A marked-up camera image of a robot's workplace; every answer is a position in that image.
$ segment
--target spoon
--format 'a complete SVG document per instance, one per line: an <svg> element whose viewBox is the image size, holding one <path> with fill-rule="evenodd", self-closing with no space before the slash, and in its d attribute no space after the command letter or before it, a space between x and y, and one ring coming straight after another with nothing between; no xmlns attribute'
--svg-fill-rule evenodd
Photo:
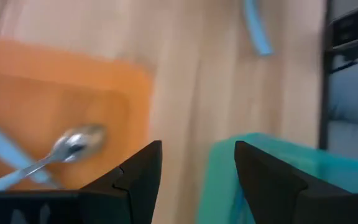
<svg viewBox="0 0 358 224"><path fill-rule="evenodd" d="M87 124L69 129L55 143L49 155L24 169L0 178L0 190L17 184L52 162L75 162L97 152L106 139L106 129L100 124Z"/></svg>

